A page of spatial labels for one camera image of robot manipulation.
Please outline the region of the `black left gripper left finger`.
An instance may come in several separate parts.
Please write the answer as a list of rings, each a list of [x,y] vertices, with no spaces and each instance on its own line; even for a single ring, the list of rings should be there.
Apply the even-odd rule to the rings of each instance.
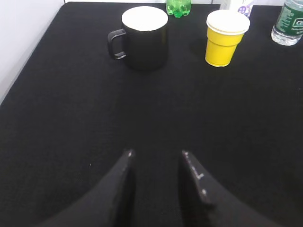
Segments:
[[[130,149],[91,190],[40,226],[129,227],[135,193],[135,151]]]

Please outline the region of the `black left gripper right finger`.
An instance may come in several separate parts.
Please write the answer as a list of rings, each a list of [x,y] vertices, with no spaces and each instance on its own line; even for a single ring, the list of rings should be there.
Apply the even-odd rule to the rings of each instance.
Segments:
[[[181,215],[186,227],[277,227],[219,184],[189,151],[181,152]]]

